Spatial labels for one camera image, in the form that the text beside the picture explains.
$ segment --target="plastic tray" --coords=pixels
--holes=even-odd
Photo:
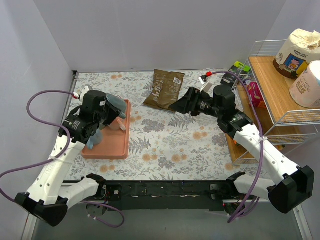
[[[111,130],[109,127],[103,129],[102,142],[94,145],[93,149],[88,149],[87,146],[82,150],[82,156],[85,159],[126,159],[128,157],[129,150],[129,133],[130,133],[130,114],[131,103],[129,100],[124,100],[127,104],[126,119],[123,120],[123,124],[126,127],[126,131]]]

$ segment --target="pink box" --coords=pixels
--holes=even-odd
[[[247,89],[253,106],[256,108],[266,108],[266,104],[259,90],[258,84],[256,82],[251,82]]]

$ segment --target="white label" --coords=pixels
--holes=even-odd
[[[173,79],[173,82],[174,82],[175,84],[181,85],[181,81],[180,81],[178,78],[176,78],[176,77]]]

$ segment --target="floral tablecloth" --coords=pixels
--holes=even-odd
[[[207,71],[182,71],[185,76],[179,96],[189,87],[200,89],[198,77]],[[192,117],[144,106],[144,100],[151,93],[153,74],[153,71],[79,74],[77,93],[90,85],[95,90],[130,100],[129,156],[125,160],[99,160],[79,155],[66,180],[80,180],[90,173],[107,180],[225,180],[238,171],[256,174],[257,164],[232,165],[225,135],[215,118],[204,114]],[[210,80],[218,85],[221,77],[222,74],[218,74]],[[79,104],[73,99],[70,110]],[[261,177],[269,178],[264,170]]]

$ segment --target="brown bag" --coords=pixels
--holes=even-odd
[[[154,109],[173,111],[169,106],[178,100],[184,76],[185,74],[180,72],[168,72],[155,69],[152,92],[143,104]]]

